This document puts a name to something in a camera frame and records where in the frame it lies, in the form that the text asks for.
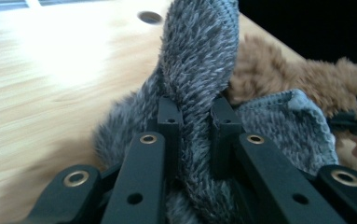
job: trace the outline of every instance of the screw hole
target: screw hole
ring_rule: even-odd
[[[140,141],[144,144],[153,144],[155,143],[157,138],[154,135],[144,135],[140,138]]]
[[[148,24],[158,24],[161,22],[161,16],[155,12],[143,11],[138,14],[138,18]]]
[[[63,183],[66,187],[77,187],[84,184],[89,179],[89,173],[86,171],[74,171],[67,175]]]
[[[303,194],[294,194],[292,198],[295,200],[297,203],[301,204],[309,204],[309,199],[304,196]]]
[[[342,170],[334,170],[332,171],[331,175],[335,181],[339,182],[340,184],[350,187],[357,187],[357,177],[355,175]]]
[[[263,144],[265,142],[265,139],[258,135],[249,135],[247,140],[253,144]]]
[[[140,193],[133,193],[128,197],[129,204],[138,204],[143,201],[143,195]]]

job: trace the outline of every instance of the furry ear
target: furry ear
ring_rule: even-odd
[[[336,68],[346,89],[357,95],[357,64],[347,58],[341,58],[337,61]]]

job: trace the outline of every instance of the gray fur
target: gray fur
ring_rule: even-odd
[[[271,138],[300,170],[316,175],[322,166],[338,163],[334,136],[322,110],[300,90],[252,100],[236,114],[246,132]]]
[[[241,223],[229,182],[211,178],[208,139],[209,110],[227,87],[236,60],[238,16],[232,0],[174,1],[154,73],[140,90],[113,106],[94,134],[101,160],[112,166],[123,162],[132,137],[156,116],[161,95],[178,104],[184,119],[178,177],[184,186],[169,188],[167,217],[173,224]]]

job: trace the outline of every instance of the table surface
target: table surface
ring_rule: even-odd
[[[0,223],[27,215],[55,174],[78,163],[101,168],[91,133],[112,102],[154,69],[171,0],[114,0],[0,12]],[[240,16],[240,38],[260,35]]]

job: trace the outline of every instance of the brown plush toy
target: brown plush toy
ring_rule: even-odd
[[[326,117],[338,111],[357,111],[357,64],[304,60],[288,62],[281,50],[257,36],[240,42],[236,67],[224,95],[232,105],[290,89],[302,90]],[[340,164],[357,170],[351,155],[355,144],[347,133],[335,133]]]

